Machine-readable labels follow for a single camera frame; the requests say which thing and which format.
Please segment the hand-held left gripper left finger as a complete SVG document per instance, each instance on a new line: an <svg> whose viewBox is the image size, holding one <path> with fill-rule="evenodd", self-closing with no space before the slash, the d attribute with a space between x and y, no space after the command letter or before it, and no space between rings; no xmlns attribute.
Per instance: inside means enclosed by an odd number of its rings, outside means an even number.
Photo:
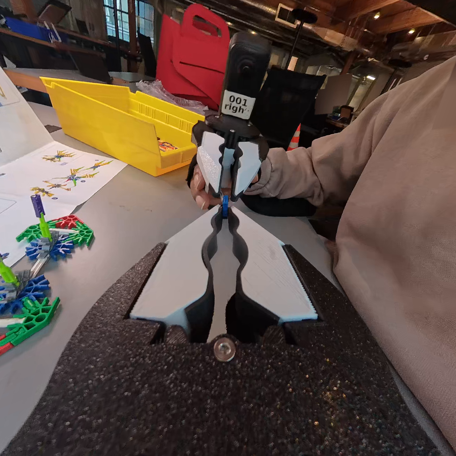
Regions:
<svg viewBox="0 0 456 456"><path fill-rule="evenodd" d="M215 302L210 259L219 231L220 209L212 208L168 239L129 317L180 326L189 337L208 337Z"/></svg>

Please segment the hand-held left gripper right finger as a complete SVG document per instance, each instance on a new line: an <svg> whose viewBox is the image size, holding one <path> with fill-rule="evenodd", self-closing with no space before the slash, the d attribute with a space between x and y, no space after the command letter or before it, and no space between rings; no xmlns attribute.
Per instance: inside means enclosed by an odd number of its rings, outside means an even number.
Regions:
<svg viewBox="0 0 456 456"><path fill-rule="evenodd" d="M233 316L248 334L318 321L319 315L285 244L238 209L230 209L236 273Z"/></svg>

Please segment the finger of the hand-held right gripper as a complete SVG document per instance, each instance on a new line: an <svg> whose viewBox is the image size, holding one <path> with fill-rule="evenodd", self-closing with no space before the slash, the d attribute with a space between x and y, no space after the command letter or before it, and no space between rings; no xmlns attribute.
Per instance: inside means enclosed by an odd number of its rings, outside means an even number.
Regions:
<svg viewBox="0 0 456 456"><path fill-rule="evenodd" d="M238 142L233 157L233 198L239 198L258 174L261 166L259 145L252 141Z"/></svg>
<svg viewBox="0 0 456 456"><path fill-rule="evenodd" d="M205 181L206 192L214 197L221 198L221 180L223 176L223 154L225 145L208 151L205 146L197 147L197 164L200 166Z"/></svg>

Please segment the grey rod with blue connector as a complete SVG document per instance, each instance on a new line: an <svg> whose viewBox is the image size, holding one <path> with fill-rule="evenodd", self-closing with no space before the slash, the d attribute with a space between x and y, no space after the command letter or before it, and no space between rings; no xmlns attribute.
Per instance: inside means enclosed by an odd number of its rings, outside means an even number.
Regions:
<svg viewBox="0 0 456 456"><path fill-rule="evenodd" d="M222 202L222 216L224 219L228 218L228 206L231 197L232 187L232 169L234 166L234 130L225 135L224 151L222 157L222 170L220 181L220 193Z"/></svg>

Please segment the colourful toy rod model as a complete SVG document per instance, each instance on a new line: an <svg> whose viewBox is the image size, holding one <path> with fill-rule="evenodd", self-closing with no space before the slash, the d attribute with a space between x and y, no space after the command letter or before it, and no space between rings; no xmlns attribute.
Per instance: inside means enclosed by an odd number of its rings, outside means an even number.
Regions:
<svg viewBox="0 0 456 456"><path fill-rule="evenodd" d="M16 237L25 241L25 255L31 260L31 268L14 272L5 264L6 254L1 254L0 263L0 354L17 347L47 327L60 305L57 297L50 302L46 296L49 280L41 273L50 261L66 259L76 247L90 247L94 231L78 216L71 214L46 220L42 199L31 196L36 225L31 225Z"/></svg>

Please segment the person's right forearm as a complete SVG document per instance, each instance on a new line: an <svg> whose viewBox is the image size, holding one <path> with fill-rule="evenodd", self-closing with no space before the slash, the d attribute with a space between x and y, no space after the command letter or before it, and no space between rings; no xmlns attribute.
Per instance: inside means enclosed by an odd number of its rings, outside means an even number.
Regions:
<svg viewBox="0 0 456 456"><path fill-rule="evenodd" d="M372 156L385 164L403 152L424 151L437 98L454 67L452 57L379 96L342 132L318 138L309 148L271 149L247 195L300 198L315 207L345 202Z"/></svg>

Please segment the person's right hand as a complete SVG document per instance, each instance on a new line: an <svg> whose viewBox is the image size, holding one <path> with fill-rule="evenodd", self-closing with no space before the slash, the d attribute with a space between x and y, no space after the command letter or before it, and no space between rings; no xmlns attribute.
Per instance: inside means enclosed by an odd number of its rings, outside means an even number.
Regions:
<svg viewBox="0 0 456 456"><path fill-rule="evenodd" d="M198 165L189 167L186 182L199 209L207 210L222 204L221 197L211 196L206 191L206 182Z"/></svg>

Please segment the black mesh chair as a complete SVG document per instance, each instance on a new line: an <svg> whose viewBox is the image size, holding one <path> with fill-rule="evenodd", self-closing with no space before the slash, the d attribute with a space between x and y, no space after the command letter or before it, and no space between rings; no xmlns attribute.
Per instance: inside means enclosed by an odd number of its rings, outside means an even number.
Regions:
<svg viewBox="0 0 456 456"><path fill-rule="evenodd" d="M269 148L287 149L326 76L309 75L273 66L255 101L251 123L267 140Z"/></svg>

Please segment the red tote bag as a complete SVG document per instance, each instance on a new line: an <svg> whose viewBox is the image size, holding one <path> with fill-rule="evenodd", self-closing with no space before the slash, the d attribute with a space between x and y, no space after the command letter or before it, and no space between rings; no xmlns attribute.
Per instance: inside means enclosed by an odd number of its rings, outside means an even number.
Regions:
<svg viewBox="0 0 456 456"><path fill-rule="evenodd" d="M171 94L218 110L229 42L225 20L200 4L180 24L163 15L156 77Z"/></svg>

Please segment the clear plastic bag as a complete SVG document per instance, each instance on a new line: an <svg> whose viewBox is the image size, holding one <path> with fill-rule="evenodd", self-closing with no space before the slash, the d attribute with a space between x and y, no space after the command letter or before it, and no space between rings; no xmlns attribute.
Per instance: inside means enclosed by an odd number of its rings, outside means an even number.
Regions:
<svg viewBox="0 0 456 456"><path fill-rule="evenodd" d="M187 109L189 111L201 115L206 115L206 112L209 111L208 106L204 105L200 101L187 100L185 98L171 94L164 88L160 80L155 79L153 81L147 81L142 79L139 82L136 82L135 85L137 89L140 90L142 93L148 94L152 97L166 101L168 103Z"/></svg>

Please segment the yellow plastic bin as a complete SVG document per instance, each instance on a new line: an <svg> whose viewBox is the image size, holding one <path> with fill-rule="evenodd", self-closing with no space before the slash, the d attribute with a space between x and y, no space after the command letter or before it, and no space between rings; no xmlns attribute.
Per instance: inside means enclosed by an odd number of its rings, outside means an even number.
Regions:
<svg viewBox="0 0 456 456"><path fill-rule="evenodd" d="M41 77L64 133L154 177L190 164L204 116L126 86ZM178 149L161 154L157 138Z"/></svg>

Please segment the person's beige clothing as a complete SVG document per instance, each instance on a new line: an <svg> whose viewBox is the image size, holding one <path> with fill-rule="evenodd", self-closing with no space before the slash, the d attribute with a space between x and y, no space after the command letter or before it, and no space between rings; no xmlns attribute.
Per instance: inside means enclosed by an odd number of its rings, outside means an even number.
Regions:
<svg viewBox="0 0 456 456"><path fill-rule="evenodd" d="M347 128L361 174L336 237L336 276L455 450L455 138L399 111Z"/></svg>

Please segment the white folded instruction booklet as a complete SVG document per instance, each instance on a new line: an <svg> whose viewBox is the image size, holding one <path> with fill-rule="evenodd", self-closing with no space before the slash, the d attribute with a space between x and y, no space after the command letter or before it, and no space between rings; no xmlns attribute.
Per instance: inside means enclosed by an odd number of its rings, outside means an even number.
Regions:
<svg viewBox="0 0 456 456"><path fill-rule="evenodd" d="M66 216L116 176L126 163L55 141L6 73L0 71L0 250L14 265L17 241L39 220L30 197L41 197L46 220Z"/></svg>

